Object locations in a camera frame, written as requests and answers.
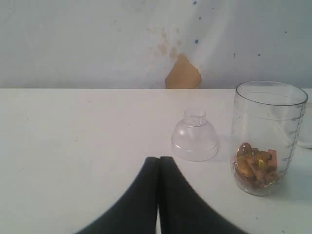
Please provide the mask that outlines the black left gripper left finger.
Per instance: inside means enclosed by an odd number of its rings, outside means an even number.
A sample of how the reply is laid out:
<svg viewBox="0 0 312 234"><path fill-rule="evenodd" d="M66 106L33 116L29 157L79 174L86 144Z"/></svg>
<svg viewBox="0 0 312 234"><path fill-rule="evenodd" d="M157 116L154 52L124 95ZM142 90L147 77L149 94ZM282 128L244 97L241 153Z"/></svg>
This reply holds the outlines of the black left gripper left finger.
<svg viewBox="0 0 312 234"><path fill-rule="evenodd" d="M127 191L79 234L154 234L160 159L147 157Z"/></svg>

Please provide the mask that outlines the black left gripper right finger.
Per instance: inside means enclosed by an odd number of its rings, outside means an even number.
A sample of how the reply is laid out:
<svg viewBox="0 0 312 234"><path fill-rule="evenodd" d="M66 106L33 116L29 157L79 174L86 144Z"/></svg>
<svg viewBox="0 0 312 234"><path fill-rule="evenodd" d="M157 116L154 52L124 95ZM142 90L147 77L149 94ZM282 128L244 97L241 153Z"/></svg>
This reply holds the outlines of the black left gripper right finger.
<svg viewBox="0 0 312 234"><path fill-rule="evenodd" d="M174 159L160 158L158 208L163 234L244 234L190 186Z"/></svg>

